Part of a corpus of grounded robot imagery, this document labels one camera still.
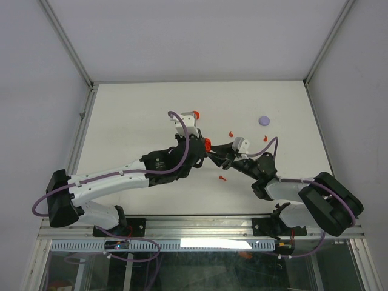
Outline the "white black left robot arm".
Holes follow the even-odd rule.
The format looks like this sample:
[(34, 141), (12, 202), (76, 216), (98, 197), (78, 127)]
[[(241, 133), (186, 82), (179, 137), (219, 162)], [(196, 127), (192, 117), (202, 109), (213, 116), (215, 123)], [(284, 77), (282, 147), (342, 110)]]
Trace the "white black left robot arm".
[(192, 168), (200, 168), (210, 150), (210, 140), (194, 134), (175, 138), (177, 146), (150, 152), (116, 170), (73, 176), (64, 169), (55, 171), (46, 189), (50, 227), (82, 222), (122, 235), (127, 228), (123, 208), (104, 206), (95, 199), (124, 190), (170, 184), (188, 177)]

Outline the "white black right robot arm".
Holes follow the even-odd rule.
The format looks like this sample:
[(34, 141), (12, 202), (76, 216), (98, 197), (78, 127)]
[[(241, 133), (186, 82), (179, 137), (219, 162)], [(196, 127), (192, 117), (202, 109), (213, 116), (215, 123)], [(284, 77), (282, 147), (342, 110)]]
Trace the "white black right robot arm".
[(263, 148), (248, 153), (249, 142), (238, 138), (230, 144), (208, 145), (207, 156), (220, 168), (235, 169), (254, 179), (251, 188), (257, 198), (280, 201), (272, 213), (272, 230), (284, 235), (294, 227), (320, 227), (339, 237), (355, 225), (364, 206), (334, 176), (321, 172), (313, 178), (282, 178), (275, 165), (276, 154)]

